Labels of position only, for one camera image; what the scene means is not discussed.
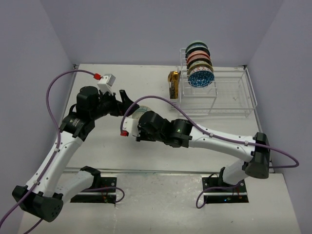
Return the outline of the cream bowl yellow centre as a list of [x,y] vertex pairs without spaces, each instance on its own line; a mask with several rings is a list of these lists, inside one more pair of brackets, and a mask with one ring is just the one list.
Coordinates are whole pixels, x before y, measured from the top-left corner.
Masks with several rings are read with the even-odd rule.
[[135,110],[132,114],[133,119],[140,119],[142,115],[148,111],[151,111],[152,109],[145,105],[140,105],[137,110]]

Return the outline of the blue triangle pattern bowl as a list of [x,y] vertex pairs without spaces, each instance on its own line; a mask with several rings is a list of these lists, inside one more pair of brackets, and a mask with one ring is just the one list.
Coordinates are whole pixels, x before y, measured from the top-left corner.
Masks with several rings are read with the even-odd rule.
[[188,75],[188,83],[194,88],[204,88],[214,82],[213,71],[206,66],[194,68]]

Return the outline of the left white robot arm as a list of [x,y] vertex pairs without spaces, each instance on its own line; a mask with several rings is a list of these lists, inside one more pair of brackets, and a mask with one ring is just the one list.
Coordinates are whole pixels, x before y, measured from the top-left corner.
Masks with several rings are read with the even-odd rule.
[[82,87],[76,103],[58,128],[57,139],[49,154],[25,186],[16,186],[13,198],[21,209],[41,220],[52,222],[64,203],[82,191],[95,192],[101,188],[100,171],[82,167],[65,184],[58,183],[68,162],[95,128],[95,121],[103,116],[124,116],[133,104],[125,90],[120,90],[121,101],[115,93],[102,92],[94,86]]

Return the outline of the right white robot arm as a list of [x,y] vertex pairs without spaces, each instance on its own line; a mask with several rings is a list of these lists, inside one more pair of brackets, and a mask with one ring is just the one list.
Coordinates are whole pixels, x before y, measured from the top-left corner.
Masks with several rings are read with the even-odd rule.
[[237,136],[193,125],[189,120],[168,121],[153,111],[144,113],[138,120],[137,141],[159,141],[173,148],[202,148],[238,158],[230,166],[221,168],[217,185],[227,192],[247,177],[269,177],[270,150],[264,133],[254,136]]

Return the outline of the cream bowl with star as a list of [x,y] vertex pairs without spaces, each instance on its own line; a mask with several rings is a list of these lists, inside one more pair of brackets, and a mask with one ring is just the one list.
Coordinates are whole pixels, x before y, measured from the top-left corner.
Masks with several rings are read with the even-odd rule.
[[193,63],[190,65],[190,67],[188,68],[188,70],[190,71],[190,70],[192,70],[192,69],[194,69],[194,68],[196,68],[196,67],[199,67],[199,66],[208,67],[211,71],[214,70],[211,64],[209,64],[208,62],[203,61],[203,60],[199,60],[199,61],[193,62]]

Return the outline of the pink rim bowl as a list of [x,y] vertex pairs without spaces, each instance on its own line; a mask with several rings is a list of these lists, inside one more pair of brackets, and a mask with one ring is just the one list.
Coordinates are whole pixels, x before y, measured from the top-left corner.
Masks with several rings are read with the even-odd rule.
[[207,58],[210,59],[210,55],[209,55],[207,52],[202,51],[202,50],[195,50],[195,51],[191,52],[191,53],[186,57],[186,59],[190,59],[190,58],[192,58],[192,57],[194,57],[194,56],[197,56],[197,55],[203,55],[203,56],[206,56]]

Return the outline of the teal rim back bowl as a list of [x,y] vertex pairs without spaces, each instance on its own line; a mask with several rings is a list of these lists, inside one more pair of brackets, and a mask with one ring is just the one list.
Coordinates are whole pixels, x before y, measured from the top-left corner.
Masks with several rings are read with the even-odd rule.
[[203,47],[208,49],[208,46],[201,40],[194,40],[192,41],[186,48],[186,52],[188,52],[189,50],[196,48],[196,47]]

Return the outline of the aluminium table edge rail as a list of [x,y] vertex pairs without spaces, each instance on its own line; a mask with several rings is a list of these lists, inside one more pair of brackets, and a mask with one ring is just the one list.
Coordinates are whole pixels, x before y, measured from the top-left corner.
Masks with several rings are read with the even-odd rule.
[[[79,68],[79,64],[73,64],[73,70],[77,70]],[[76,78],[76,72],[71,72],[70,75],[69,75],[69,78],[70,78],[70,86],[69,86],[69,89],[68,89],[68,92],[67,92],[67,100],[69,99],[70,97],[70,93],[72,91],[72,88],[73,88],[73,85],[74,85],[74,81],[75,81],[75,78]]]

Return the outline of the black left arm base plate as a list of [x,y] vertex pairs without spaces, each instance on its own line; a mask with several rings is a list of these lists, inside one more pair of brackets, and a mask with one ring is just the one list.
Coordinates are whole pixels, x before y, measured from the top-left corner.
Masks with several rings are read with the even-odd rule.
[[74,196],[71,203],[102,203],[115,204],[117,200],[116,189],[99,190],[99,188],[114,187],[117,184],[117,177],[101,177],[100,185],[90,187],[91,192],[81,192]]

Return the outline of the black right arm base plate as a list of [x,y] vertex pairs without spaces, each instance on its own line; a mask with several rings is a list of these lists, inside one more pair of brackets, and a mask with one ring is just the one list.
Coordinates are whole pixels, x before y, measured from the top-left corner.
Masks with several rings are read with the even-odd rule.
[[203,193],[205,204],[248,203],[248,194],[245,181],[233,188],[233,185],[218,185],[218,175],[212,174],[202,177],[203,190],[210,187],[226,187],[226,189],[214,189]]

